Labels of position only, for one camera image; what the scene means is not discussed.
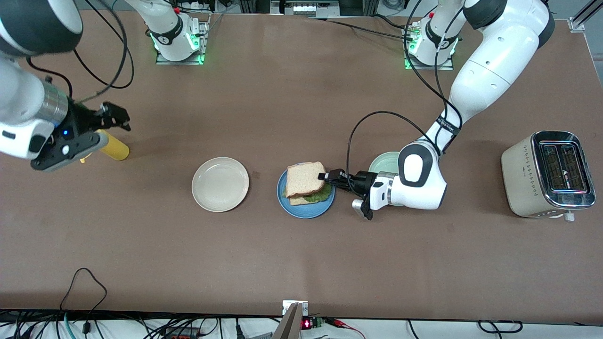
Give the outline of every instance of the white plate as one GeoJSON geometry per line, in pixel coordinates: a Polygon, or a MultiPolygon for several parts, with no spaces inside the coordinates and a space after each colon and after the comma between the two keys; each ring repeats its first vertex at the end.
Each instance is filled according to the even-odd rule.
{"type": "Polygon", "coordinates": [[[226,212],[243,201],[249,190],[249,175],[240,162],[217,157],[201,165],[192,179],[192,196],[211,212],[226,212]]]}

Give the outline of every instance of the plate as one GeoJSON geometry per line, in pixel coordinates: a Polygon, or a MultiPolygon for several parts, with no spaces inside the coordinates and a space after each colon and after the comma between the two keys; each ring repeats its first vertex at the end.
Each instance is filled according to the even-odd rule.
{"type": "Polygon", "coordinates": [[[240,204],[249,190],[245,167],[229,157],[205,162],[192,179],[192,196],[211,212],[226,212],[240,204]]]}
{"type": "Polygon", "coordinates": [[[376,157],[368,167],[369,172],[389,172],[398,174],[398,155],[400,152],[386,152],[376,157]]]}
{"type": "Polygon", "coordinates": [[[279,198],[279,203],[283,209],[294,217],[301,219],[311,219],[325,213],[333,204],[335,199],[335,187],[331,186],[331,194],[325,201],[315,204],[291,206],[289,198],[285,198],[285,188],[287,186],[287,170],[280,176],[279,184],[276,185],[276,195],[279,198]]]}

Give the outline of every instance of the toaster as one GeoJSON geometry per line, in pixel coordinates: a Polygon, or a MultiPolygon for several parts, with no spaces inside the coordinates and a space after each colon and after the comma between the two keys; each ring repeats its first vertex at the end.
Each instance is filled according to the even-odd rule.
{"type": "Polygon", "coordinates": [[[595,203],[589,165],[570,132],[536,132],[507,149],[500,162],[509,206],[521,217],[574,221],[574,210],[595,203]]]}

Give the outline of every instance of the blue plate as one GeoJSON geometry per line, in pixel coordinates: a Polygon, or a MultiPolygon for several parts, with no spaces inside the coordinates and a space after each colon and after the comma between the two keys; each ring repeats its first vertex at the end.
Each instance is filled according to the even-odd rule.
{"type": "Polygon", "coordinates": [[[283,209],[294,217],[301,219],[311,219],[325,213],[333,204],[335,199],[335,187],[331,186],[331,194],[325,201],[315,204],[291,206],[289,199],[285,198],[285,187],[287,186],[287,171],[280,176],[279,184],[276,186],[276,196],[279,198],[279,203],[283,209]]]}

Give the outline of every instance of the tabletop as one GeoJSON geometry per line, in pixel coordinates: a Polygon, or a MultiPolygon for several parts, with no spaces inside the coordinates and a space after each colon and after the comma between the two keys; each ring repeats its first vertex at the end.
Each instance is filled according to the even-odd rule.
{"type": "MultiPolygon", "coordinates": [[[[109,80],[120,41],[94,12],[82,15],[78,51],[109,80]]],[[[517,217],[500,168],[502,152],[531,133],[569,130],[595,184],[603,178],[603,90],[584,36],[565,21],[442,158],[442,206],[388,207],[365,221],[342,191],[324,215],[296,219],[276,185],[295,163],[344,167],[351,129],[372,111],[432,124],[442,102],[405,70],[400,40],[305,17],[227,14],[203,66],[157,66],[142,19],[119,17],[134,82],[88,105],[128,110],[132,131],[111,132],[130,156],[95,153],[40,173],[0,155],[1,308],[58,308],[73,272],[88,267],[109,290],[101,309],[276,315],[283,299],[297,299],[334,317],[603,322],[601,205],[571,224],[517,217]],[[191,194],[197,168],[219,156],[239,160],[251,178],[241,205],[221,214],[191,194]]],[[[400,33],[376,18],[345,20],[400,33]]],[[[441,72],[446,93],[481,41],[468,26],[461,35],[456,70],[441,72]]],[[[102,87],[73,54],[34,62],[67,75],[74,98],[102,87]]],[[[433,71],[421,73],[434,83],[433,71]]],[[[417,137],[401,119],[369,118],[355,134],[351,172],[417,137]]],[[[66,307],[88,309],[101,296],[82,275],[66,307]]]]}

